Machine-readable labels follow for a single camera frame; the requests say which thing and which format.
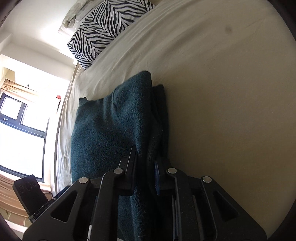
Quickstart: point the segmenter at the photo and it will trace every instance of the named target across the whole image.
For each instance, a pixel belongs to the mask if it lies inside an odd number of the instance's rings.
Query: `dark towel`
[[[139,155],[136,188],[121,196],[118,206],[119,238],[155,240],[154,160],[166,156],[168,114],[164,88],[152,87],[147,71],[131,77],[103,99],[80,98],[71,142],[72,180],[97,178],[118,167],[136,145]]]

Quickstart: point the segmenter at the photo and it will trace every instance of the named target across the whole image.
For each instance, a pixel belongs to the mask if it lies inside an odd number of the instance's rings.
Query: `metal rivet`
[[[87,183],[88,180],[89,180],[89,179],[88,179],[87,177],[81,177],[81,178],[79,179],[79,182],[80,182],[81,184],[84,184],[84,183]]]
[[[123,172],[123,170],[121,168],[114,169],[115,174],[121,174],[122,172]]]
[[[170,174],[175,174],[176,172],[177,172],[176,168],[171,167],[168,169],[168,173],[170,173]]]
[[[212,181],[212,178],[211,177],[208,177],[208,176],[204,176],[202,178],[202,180],[205,182],[205,183],[210,183]]]

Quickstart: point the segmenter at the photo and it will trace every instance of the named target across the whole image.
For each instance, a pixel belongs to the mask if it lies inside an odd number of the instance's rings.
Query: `wrinkled sheet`
[[[70,38],[80,27],[85,17],[103,0],[78,0],[66,14],[60,30]]]
[[[62,110],[59,189],[70,183],[78,100],[147,70],[167,96],[172,164],[213,177],[270,236],[296,198],[296,42],[267,0],[163,0],[86,71]]]

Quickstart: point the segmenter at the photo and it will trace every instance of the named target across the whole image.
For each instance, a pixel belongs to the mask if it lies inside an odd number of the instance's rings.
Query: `white wall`
[[[71,65],[74,57],[67,48],[68,39],[58,30],[75,2],[22,0],[8,15],[2,28],[12,33],[14,43]]]
[[[15,232],[15,234],[22,239],[24,232],[27,230],[26,227],[20,226],[18,224],[12,223],[8,220],[5,220],[7,222],[7,224],[9,225],[9,227]]]
[[[3,74],[3,67],[2,66],[0,66],[0,88],[1,88],[1,86],[2,86],[2,84],[3,84],[3,82],[4,82],[4,74]]]
[[[0,33],[0,53],[11,42],[12,34],[2,31]]]
[[[3,76],[5,79],[15,82],[15,72],[3,67]]]
[[[9,43],[1,54],[65,80],[70,80],[74,71],[74,65],[71,67],[14,43]]]
[[[56,95],[65,96],[69,80],[49,74],[3,54],[0,55],[0,63],[3,67],[15,72],[16,83],[23,86],[29,84],[30,89],[41,95],[52,95],[54,98]]]

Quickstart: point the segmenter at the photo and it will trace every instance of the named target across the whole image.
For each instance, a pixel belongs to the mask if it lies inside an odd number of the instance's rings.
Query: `dark stain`
[[[232,34],[232,27],[231,27],[230,25],[226,25],[226,26],[225,26],[225,32],[226,32],[227,34]]]

